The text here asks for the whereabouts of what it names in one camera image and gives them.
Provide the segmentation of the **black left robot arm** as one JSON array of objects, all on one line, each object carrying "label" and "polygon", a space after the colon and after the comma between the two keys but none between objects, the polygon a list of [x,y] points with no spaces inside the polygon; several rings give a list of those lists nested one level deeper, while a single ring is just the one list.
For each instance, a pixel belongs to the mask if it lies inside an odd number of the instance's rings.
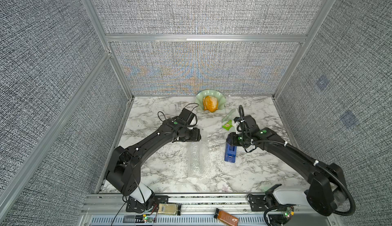
[{"label": "black left robot arm", "polygon": [[155,193],[141,182],[141,166],[167,143],[200,140],[198,128],[189,128],[182,121],[165,120],[155,132],[138,143],[127,148],[117,147],[109,160],[105,180],[127,199],[128,212],[148,211],[153,206]]}]

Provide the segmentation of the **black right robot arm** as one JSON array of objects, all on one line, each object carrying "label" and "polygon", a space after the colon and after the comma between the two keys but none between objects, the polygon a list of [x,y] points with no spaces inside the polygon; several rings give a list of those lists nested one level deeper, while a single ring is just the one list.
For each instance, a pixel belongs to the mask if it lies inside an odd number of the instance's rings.
[{"label": "black right robot arm", "polygon": [[260,129],[250,115],[236,117],[234,127],[235,131],[228,135],[227,142],[244,149],[250,146],[260,148],[298,172],[310,185],[303,193],[305,202],[317,213],[323,216],[332,213],[350,216],[355,213],[356,203],[347,188],[343,170],[338,165],[327,165],[312,158],[270,128]]}]

